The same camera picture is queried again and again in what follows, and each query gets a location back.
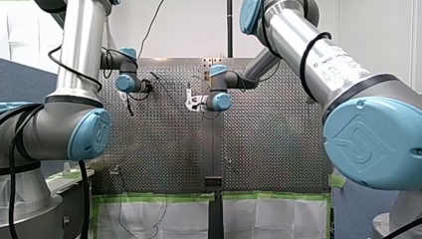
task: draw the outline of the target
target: black strap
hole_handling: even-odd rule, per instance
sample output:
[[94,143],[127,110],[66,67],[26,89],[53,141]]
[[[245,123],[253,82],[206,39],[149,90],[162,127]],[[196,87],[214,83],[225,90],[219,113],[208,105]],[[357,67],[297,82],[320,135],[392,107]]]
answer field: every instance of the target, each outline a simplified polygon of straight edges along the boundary
[[310,13],[310,2],[308,0],[304,0],[304,16],[307,19],[308,14]]
[[[19,126],[22,124],[22,122],[27,118],[27,116],[30,114],[31,112],[25,112],[23,114],[21,114],[18,118],[18,121],[16,122],[16,126],[15,126],[15,132],[18,130]],[[24,145],[24,134],[23,133],[19,133],[18,134],[18,138],[16,140],[16,149],[18,150],[19,154],[21,154],[22,157],[24,157],[25,159],[29,160],[29,161],[39,161],[33,157],[31,157],[28,153],[28,151],[25,148]]]
[[103,108],[104,105],[100,102],[88,99],[88,98],[81,98],[81,97],[74,97],[74,96],[51,96],[47,97],[45,103],[54,103],[54,102],[65,102],[65,103],[77,103],[77,104],[84,104],[93,106],[96,108]]
[[267,35],[267,19],[265,18],[265,7],[264,7],[264,0],[261,0],[261,27],[263,30],[263,35],[264,35],[264,41],[265,41],[265,45],[267,46],[268,50],[270,50],[270,52],[282,59],[282,56],[280,56],[280,54],[278,54],[277,52],[275,52],[272,48],[271,48],[271,44],[270,41],[268,40],[268,35]]
[[311,40],[308,43],[307,48],[305,49],[304,54],[302,55],[301,64],[300,64],[300,68],[299,68],[299,77],[301,78],[302,87],[304,88],[304,90],[308,94],[308,96],[310,96],[310,98],[313,99],[315,102],[317,100],[316,100],[316,98],[314,97],[310,88],[308,88],[308,85],[307,85],[307,79],[305,77],[305,69],[307,68],[307,58],[308,58],[308,55],[310,54],[311,49],[314,47],[314,45],[316,44],[317,41],[324,39],[324,38],[331,39],[331,34],[328,33],[328,32],[319,33],[318,35],[316,35],[316,37],[313,40]]
[[337,99],[335,99],[335,101],[332,102],[331,105],[329,105],[329,107],[326,109],[325,113],[323,114],[322,122],[325,123],[326,119],[335,110],[335,108],[345,103],[346,101],[352,99],[354,96],[361,93],[363,90],[366,90],[377,84],[380,84],[383,82],[389,82],[389,81],[399,81],[399,80],[392,75],[385,74],[385,75],[377,75],[377,76],[371,77],[363,82],[359,82],[358,84],[354,85],[349,90],[347,90],[342,95],[340,95]]
[[[22,166],[16,166],[15,173],[32,171],[40,167],[41,167],[41,162],[34,162],[34,163],[22,165]],[[10,174],[10,167],[0,168],[0,176],[9,175],[9,174]]]

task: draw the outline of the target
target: metal bracket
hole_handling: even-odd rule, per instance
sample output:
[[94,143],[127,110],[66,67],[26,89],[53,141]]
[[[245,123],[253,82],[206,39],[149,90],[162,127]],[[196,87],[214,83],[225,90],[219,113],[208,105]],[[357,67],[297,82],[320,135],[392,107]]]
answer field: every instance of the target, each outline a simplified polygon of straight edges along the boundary
[[208,112],[207,104],[208,96],[195,96],[192,97],[192,89],[190,88],[190,83],[186,87],[186,107],[191,112]]
[[212,58],[204,58],[204,81],[210,81],[210,68],[213,64]]
[[205,177],[206,187],[221,187],[223,186],[223,178],[221,176]]

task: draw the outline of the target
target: perforated metal pegboard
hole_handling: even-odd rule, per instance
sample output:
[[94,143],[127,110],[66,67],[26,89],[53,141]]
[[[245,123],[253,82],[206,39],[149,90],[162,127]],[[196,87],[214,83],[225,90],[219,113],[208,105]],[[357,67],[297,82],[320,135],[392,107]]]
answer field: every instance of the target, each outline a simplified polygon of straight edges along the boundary
[[[188,83],[201,92],[203,67],[202,59],[140,60],[138,77],[153,82],[153,93],[141,102],[130,100],[133,117],[115,89],[118,72],[108,80],[101,74],[100,97],[112,131],[102,165],[96,165],[101,170],[94,177],[95,194],[204,191],[202,118],[185,106]],[[111,175],[117,165],[120,175]]]
[[[222,63],[240,71],[249,61]],[[300,80],[287,64],[281,62],[274,76],[255,90],[230,94],[234,105],[224,113],[219,152],[224,190],[328,190],[321,109],[307,104]]]
[[[214,64],[242,70],[249,61],[216,59]],[[203,59],[141,60],[138,76],[151,79],[154,92],[145,101],[130,101],[134,117],[114,87],[117,72],[109,80],[101,78],[101,98],[113,127],[103,170],[94,178],[95,194],[203,192],[204,177],[220,175],[224,190],[328,189],[330,164],[322,151],[321,111],[306,103],[290,68],[281,63],[277,73],[253,91],[230,91],[234,106],[211,121],[184,105],[187,83],[194,94],[203,93],[207,85],[201,78],[209,64]],[[121,174],[110,175],[116,165]]]

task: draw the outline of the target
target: wire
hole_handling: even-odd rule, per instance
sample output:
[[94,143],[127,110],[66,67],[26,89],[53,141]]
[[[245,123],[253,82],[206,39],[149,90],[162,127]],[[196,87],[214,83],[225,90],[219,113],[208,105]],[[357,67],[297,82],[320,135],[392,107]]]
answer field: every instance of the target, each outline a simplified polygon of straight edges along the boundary
[[146,32],[146,35],[145,35],[145,37],[143,38],[142,43],[140,44],[139,55],[137,55],[137,58],[138,58],[138,59],[140,58],[140,55],[142,54],[142,51],[143,51],[143,45],[145,44],[145,41],[146,41],[146,39],[147,39],[147,38],[148,38],[148,36],[149,36],[149,33],[150,33],[150,31],[151,31],[151,28],[152,28],[152,25],[153,25],[153,24],[154,24],[154,22],[155,22],[155,18],[157,17],[158,12],[159,12],[159,9],[161,8],[161,5],[162,5],[162,3],[163,3],[163,2],[164,2],[164,0],[161,0],[161,2],[158,4],[157,9],[155,10],[154,17],[152,18],[152,21],[151,21],[151,23],[149,24],[148,31]]
[[279,61],[279,63],[277,64],[277,66],[276,66],[276,69],[267,77],[267,78],[265,78],[265,79],[263,79],[263,80],[259,80],[258,82],[265,82],[265,81],[267,81],[267,80],[269,80],[269,79],[271,79],[275,74],[276,74],[276,72],[279,70],[279,68],[280,68],[280,61]]
[[118,210],[118,224],[127,232],[127,234],[129,234],[130,236],[137,238],[136,235],[134,235],[129,229],[127,229],[126,226],[124,226],[123,222],[121,221],[121,209],[122,209],[122,197],[123,197],[123,193],[126,189],[126,183],[124,181],[123,176],[121,175],[121,172],[119,173],[119,178],[121,180],[121,193],[120,193],[120,198],[119,198],[119,210]]
[[114,50],[114,49],[109,49],[109,48],[105,48],[105,47],[102,47],[102,49],[105,50],[105,65],[106,65],[107,69],[103,69],[103,75],[105,76],[106,79],[109,79],[111,77],[112,70],[114,69],[114,57],[112,56],[111,52],[115,52],[115,53],[118,53],[118,54],[126,57],[127,59],[132,61],[136,65],[136,69],[138,69],[138,64],[137,64],[136,58],[133,58],[132,56],[127,55],[124,52],[117,51],[117,50]]
[[262,79],[262,80],[252,80],[252,79],[249,79],[249,78],[247,78],[247,77],[245,77],[245,76],[243,76],[241,73],[239,73],[239,72],[236,72],[236,71],[231,71],[231,72],[233,72],[234,74],[236,74],[237,76],[238,76],[238,78],[241,80],[241,82],[243,83],[243,86],[244,86],[244,91],[246,91],[247,89],[246,89],[246,85],[245,85],[245,80],[246,81],[248,81],[248,82],[254,82],[254,83],[261,83],[261,82],[265,82],[265,81],[267,81],[267,80],[269,80],[269,79],[271,79],[275,74],[276,74],[276,72],[279,70],[279,68],[280,68],[280,64],[281,64],[281,62],[279,61],[279,63],[277,64],[277,66],[276,66],[276,68],[274,69],[274,71],[267,77],[267,78],[265,78],[265,79]]
[[87,168],[83,160],[79,161],[82,183],[84,186],[84,222],[82,224],[81,239],[88,239],[90,230],[90,183],[88,181]]
[[132,62],[136,65],[136,68],[138,68],[138,64],[137,64],[136,58],[134,58],[134,57],[132,57],[132,56],[130,56],[130,55],[128,55],[128,54],[125,54],[124,52],[121,52],[121,51],[115,50],[115,49],[109,49],[109,48],[105,48],[105,47],[102,47],[102,48],[103,48],[106,52],[108,52],[108,53],[110,53],[110,52],[115,52],[115,53],[119,53],[119,54],[121,54],[122,56],[124,56],[124,57],[128,58],[130,61],[132,61]]
[[102,88],[103,88],[103,85],[99,81],[97,81],[96,79],[94,79],[94,78],[92,78],[90,76],[84,75],[84,74],[78,72],[77,70],[74,70],[74,69],[66,66],[65,64],[61,63],[59,60],[57,60],[56,58],[53,57],[53,54],[56,53],[56,52],[58,52],[60,49],[62,49],[62,45],[60,45],[56,49],[53,49],[52,51],[50,51],[49,54],[48,54],[49,55],[49,58],[53,62],[55,62],[57,65],[59,65],[60,67],[62,67],[64,69],[66,69],[67,71],[69,71],[69,72],[77,75],[78,77],[84,78],[84,79],[86,79],[86,80],[88,80],[90,82],[93,82],[93,83],[97,84],[98,85],[97,91],[100,92],[102,90]]
[[142,101],[146,100],[146,99],[149,97],[149,92],[148,92],[148,93],[146,93],[146,96],[145,96],[145,97],[143,97],[143,98],[141,98],[141,99],[133,97],[130,93],[128,93],[128,96],[129,96],[132,100],[135,100],[135,101],[137,101],[137,102],[142,102]]
[[[119,173],[119,178],[121,180],[121,193],[120,193],[120,197],[119,197],[119,210],[118,210],[118,224],[127,232],[127,234],[129,234],[130,236],[134,237],[134,238],[138,238],[136,235],[134,235],[129,229],[127,229],[127,227],[123,224],[122,220],[121,220],[121,215],[122,215],[122,196],[125,192],[127,192],[126,189],[126,183],[124,180],[123,175],[121,174],[121,171]],[[161,215],[161,218],[158,220],[157,223],[155,223],[154,226],[152,226],[152,228],[154,228],[156,230],[156,232],[154,233],[154,235],[152,235],[151,237],[148,237],[146,239],[152,239],[154,237],[156,237],[158,235],[159,232],[159,224],[162,222],[162,220],[164,219],[165,214],[167,213],[167,208],[168,208],[168,199],[167,199],[167,194],[165,195],[165,207],[164,207],[164,212]]]
[[[25,120],[19,125],[18,129],[15,132],[15,135],[12,138],[12,141],[10,142],[9,146],[9,167],[10,167],[10,196],[9,196],[9,232],[12,239],[18,239],[18,234],[16,233],[16,227],[15,227],[15,200],[16,200],[16,170],[15,170],[15,147],[16,147],[16,141],[18,138],[22,135],[24,127],[28,124],[28,122],[32,119],[32,117],[40,111],[44,106],[40,105],[37,106],[34,110],[32,110],[28,116],[25,118]],[[22,111],[24,108],[18,108],[14,111],[12,111],[10,114],[4,116],[1,118],[1,122],[4,122],[5,120],[9,119],[12,116],[15,116],[20,111]]]
[[130,96],[130,94],[126,94],[127,110],[129,111],[130,116],[134,117],[134,113],[133,113],[133,110],[132,110],[131,105],[130,105],[130,98],[128,96]]
[[[110,53],[110,51],[107,48],[103,47],[103,49],[105,49],[105,65],[109,69],[108,75],[106,74],[106,69],[103,69],[103,75],[105,76],[106,79],[109,79],[111,77],[111,74],[112,74],[112,69],[113,69],[113,65],[114,65],[114,58],[112,57],[112,54]],[[108,63],[108,57],[111,60],[111,65]]]
[[388,236],[382,238],[382,239],[393,239],[398,237],[399,235],[409,231],[412,228],[415,228],[417,226],[422,225],[422,217],[418,218],[402,227],[400,227],[399,229],[395,230],[394,232],[392,232],[391,234],[389,234]]
[[162,220],[164,219],[165,213],[167,213],[167,208],[168,208],[168,199],[167,199],[167,194],[165,195],[165,207],[164,207],[164,212],[161,215],[161,218],[158,220],[158,222],[153,226],[153,228],[156,229],[156,232],[154,235],[152,235],[151,237],[148,237],[146,239],[152,239],[154,237],[156,237],[158,235],[159,229],[158,226],[159,224],[162,222]]

